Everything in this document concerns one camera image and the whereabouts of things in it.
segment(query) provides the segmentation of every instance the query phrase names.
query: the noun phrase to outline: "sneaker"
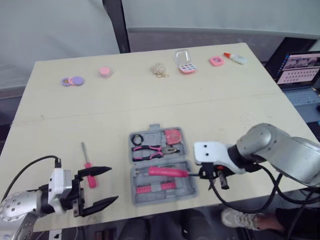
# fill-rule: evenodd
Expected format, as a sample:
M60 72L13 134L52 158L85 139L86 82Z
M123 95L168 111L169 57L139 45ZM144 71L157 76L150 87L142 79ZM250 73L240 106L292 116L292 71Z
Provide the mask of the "sneaker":
M221 213L221 221L229 228L246 228L259 231L257 214L248 214L232 208L226 208Z

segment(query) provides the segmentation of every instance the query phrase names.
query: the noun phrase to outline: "laptop screen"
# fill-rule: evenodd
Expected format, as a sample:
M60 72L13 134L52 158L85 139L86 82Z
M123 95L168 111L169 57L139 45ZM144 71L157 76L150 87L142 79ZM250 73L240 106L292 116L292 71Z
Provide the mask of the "laptop screen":
M312 86L320 72L320 52L288 53L275 78L280 88Z

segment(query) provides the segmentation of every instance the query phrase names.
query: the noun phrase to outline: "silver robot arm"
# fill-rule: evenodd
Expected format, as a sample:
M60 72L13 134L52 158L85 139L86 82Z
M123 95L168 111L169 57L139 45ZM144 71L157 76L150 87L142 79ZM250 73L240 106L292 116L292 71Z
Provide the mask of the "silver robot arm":
M96 176L111 170L100 166L79 170L72 179L70 170L55 167L48 184L38 190L11 194L0 203L0 237L4 239L31 240L33 228L38 218L51 213L64 214L73 211L73 216L88 216L102 211L118 196L102 199L91 207L84 208L84 190L80 182L85 176Z
M229 189L226 177L254 172L255 163L269 162L278 172L309 187L320 185L320 145L291 137L279 128L260 123L235 145L216 141L194 144L195 162L202 165L202 178L220 178L222 189Z

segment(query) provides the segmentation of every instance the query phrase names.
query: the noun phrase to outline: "glue bottle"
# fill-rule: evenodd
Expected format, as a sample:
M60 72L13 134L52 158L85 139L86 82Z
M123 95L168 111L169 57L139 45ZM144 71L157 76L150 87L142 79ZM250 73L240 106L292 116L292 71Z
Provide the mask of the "glue bottle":
M238 64L246 64L248 61L245 57L240 56L238 54L232 54L232 53L225 52L224 55L227 58L232 59L233 61L235 61Z

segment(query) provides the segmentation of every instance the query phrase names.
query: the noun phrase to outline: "gray tool case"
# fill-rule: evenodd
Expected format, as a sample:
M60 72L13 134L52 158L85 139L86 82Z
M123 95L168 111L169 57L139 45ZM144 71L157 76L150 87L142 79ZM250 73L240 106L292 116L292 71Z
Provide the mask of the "gray tool case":
M167 145L165 130L176 129L181 132L181 142L174 145ZM156 151L143 149L132 151L138 147L132 143L132 137L140 134L143 137L143 145L162 147L171 146L179 152L165 154L162 158L151 160L133 161L133 158L147 157ZM187 145L183 132L179 127L160 128L159 124L151 124L148 131L133 132L129 135L129 157L134 164L131 170L131 194L132 201L137 206L150 204L167 203L182 199L193 198L197 195L196 182L194 177L172 177L172 176L149 176L148 169L151 166L177 168L191 171L190 163L185 159Z

